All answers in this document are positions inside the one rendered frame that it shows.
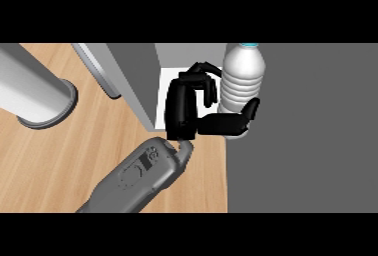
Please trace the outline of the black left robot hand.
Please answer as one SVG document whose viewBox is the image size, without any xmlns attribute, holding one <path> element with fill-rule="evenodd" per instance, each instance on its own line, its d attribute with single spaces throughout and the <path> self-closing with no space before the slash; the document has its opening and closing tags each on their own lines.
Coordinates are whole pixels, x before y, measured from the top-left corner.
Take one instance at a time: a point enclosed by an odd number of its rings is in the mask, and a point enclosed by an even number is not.
<svg viewBox="0 0 378 256">
<path fill-rule="evenodd" d="M 255 117 L 259 99 L 252 98 L 236 113 L 211 113 L 197 117 L 196 90 L 203 91 L 203 106 L 216 102 L 215 81 L 208 73 L 221 76 L 221 70 L 208 62 L 196 62 L 171 80 L 165 98 L 165 132 L 168 140 L 193 140 L 194 134 L 239 136 Z"/>
</svg>

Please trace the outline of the clear plastic water bottle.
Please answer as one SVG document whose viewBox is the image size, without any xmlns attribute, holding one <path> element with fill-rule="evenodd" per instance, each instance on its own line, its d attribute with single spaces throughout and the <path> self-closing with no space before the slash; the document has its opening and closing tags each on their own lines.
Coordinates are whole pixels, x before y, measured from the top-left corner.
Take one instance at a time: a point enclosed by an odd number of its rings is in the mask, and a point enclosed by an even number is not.
<svg viewBox="0 0 378 256">
<path fill-rule="evenodd" d="M 258 96 L 265 62 L 256 43 L 239 43 L 224 55 L 218 113 L 237 113 Z"/>
</svg>

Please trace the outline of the grey cabinet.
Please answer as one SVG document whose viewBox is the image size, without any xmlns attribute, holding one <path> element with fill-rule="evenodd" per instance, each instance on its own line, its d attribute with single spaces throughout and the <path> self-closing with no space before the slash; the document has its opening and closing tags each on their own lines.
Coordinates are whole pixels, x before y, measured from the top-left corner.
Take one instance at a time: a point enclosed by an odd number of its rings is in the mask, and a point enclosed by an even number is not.
<svg viewBox="0 0 378 256">
<path fill-rule="evenodd" d="M 121 95 L 149 132 L 162 131 L 169 81 L 196 62 L 221 67 L 225 43 L 107 43 L 125 77 Z"/>
</svg>

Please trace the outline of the pale grey cabinet door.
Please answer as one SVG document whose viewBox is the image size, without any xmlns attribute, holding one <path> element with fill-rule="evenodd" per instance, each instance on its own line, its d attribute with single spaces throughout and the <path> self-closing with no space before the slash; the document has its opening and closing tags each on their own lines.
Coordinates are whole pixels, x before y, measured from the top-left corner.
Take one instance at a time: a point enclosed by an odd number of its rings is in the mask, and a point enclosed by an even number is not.
<svg viewBox="0 0 378 256">
<path fill-rule="evenodd" d="M 121 97 L 121 93 L 118 92 L 110 80 L 106 77 L 104 70 L 94 58 L 94 55 L 89 52 L 88 47 L 84 43 L 72 43 L 70 44 L 75 53 L 84 63 L 84 66 L 87 67 L 91 76 L 94 77 L 94 80 L 106 94 L 106 96 L 115 100 Z"/>
</svg>

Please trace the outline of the large dark grey door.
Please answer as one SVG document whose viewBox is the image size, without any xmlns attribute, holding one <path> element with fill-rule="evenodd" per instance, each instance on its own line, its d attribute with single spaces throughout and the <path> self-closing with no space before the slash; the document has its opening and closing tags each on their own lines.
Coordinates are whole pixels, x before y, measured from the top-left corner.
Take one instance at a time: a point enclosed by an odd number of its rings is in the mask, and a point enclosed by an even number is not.
<svg viewBox="0 0 378 256">
<path fill-rule="evenodd" d="M 227 210 L 378 212 L 378 44 L 262 44 L 261 104 L 225 143 Z"/>
</svg>

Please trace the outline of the white cylinder with grey base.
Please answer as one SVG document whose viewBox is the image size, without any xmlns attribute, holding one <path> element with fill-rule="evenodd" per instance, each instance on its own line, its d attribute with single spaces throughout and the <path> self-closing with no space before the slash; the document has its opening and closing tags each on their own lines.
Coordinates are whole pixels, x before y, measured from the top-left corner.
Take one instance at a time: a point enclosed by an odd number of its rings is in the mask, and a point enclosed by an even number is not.
<svg viewBox="0 0 378 256">
<path fill-rule="evenodd" d="M 57 125 L 78 102 L 78 90 L 58 79 L 17 43 L 0 43 L 0 108 L 30 129 Z"/>
</svg>

